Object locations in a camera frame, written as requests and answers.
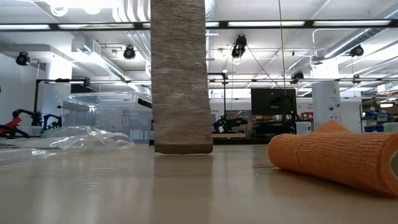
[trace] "wire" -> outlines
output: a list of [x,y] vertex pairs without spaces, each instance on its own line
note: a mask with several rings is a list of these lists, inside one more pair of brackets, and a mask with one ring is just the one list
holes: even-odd
[[39,79],[39,72],[40,72],[40,62],[37,63],[37,75],[36,75],[36,79]]
[[248,49],[249,49],[251,55],[253,55],[253,58],[256,60],[257,64],[260,66],[260,68],[262,69],[262,71],[268,76],[268,78],[269,78],[272,82],[274,82],[274,83],[278,86],[278,88],[281,89],[282,87],[280,87],[280,86],[278,85],[278,83],[275,82],[275,81],[271,78],[271,76],[269,76],[269,74],[266,72],[266,70],[261,66],[260,62],[257,60],[256,56],[254,56],[254,54],[253,54],[253,52],[251,51],[251,49],[250,49],[250,47],[248,46],[248,44],[246,44],[246,46],[248,47]]
[[[232,80],[234,80],[234,63],[232,63],[231,67],[232,71]],[[233,102],[234,102],[234,82],[232,82],[232,87],[231,87],[231,111],[233,110]]]
[[281,42],[281,47],[282,47],[282,64],[284,67],[284,72],[283,72],[283,76],[284,76],[284,88],[285,88],[285,95],[286,93],[286,76],[285,76],[285,71],[286,71],[286,67],[285,67],[285,47],[284,47],[284,31],[282,28],[282,7],[280,6],[280,0],[278,0],[279,3],[279,21],[280,21],[280,42]]

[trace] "black monitor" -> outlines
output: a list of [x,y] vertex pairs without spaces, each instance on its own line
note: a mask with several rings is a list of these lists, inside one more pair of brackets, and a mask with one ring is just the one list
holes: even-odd
[[295,89],[251,89],[251,113],[253,115],[278,115],[297,112]]

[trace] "plastic sheet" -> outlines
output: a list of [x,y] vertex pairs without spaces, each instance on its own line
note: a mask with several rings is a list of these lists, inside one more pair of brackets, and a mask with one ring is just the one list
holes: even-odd
[[50,129],[41,138],[4,140],[0,144],[38,150],[126,149],[134,145],[125,134],[110,133],[90,126]]

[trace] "white column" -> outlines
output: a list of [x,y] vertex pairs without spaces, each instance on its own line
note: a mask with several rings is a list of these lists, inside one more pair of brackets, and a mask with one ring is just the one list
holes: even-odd
[[[314,78],[338,78],[335,59],[324,61],[312,68]],[[314,126],[317,129],[328,121],[342,123],[340,85],[338,82],[320,82],[312,85]]]
[[[66,60],[59,60],[46,64],[45,79],[56,80],[58,78],[72,78],[72,64]],[[70,85],[41,84],[43,88],[42,114],[61,115],[57,109],[61,105],[60,100],[70,94]]]

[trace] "brown cylinder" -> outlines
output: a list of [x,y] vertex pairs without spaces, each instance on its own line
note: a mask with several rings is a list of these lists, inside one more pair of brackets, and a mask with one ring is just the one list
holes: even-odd
[[150,24],[155,151],[211,153],[205,1],[152,0]]

